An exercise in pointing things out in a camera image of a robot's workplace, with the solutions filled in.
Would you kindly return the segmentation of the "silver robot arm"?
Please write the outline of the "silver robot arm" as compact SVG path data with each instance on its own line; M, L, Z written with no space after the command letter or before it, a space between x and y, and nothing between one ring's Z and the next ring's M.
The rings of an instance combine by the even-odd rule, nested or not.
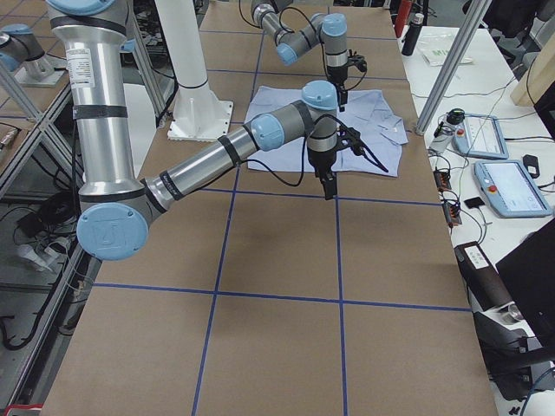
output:
M62 40L82 147L85 180L78 192L81 247L101 260L121 260L146 243L151 223L172 203L209 185L258 151L305 138L309 162L325 195L336 194L335 86L307 83L301 97L260 114L155 178L134 173L120 52L127 40L129 1L50 1L53 32Z
M322 47L326 78L336 88L342 112L348 100L345 87L349 67L347 19L340 13L316 13L307 19L304 28L294 30L282 21L282 15L290 5L290 1L253 1L253 24L273 39L277 55L286 66L297 62L315 47Z

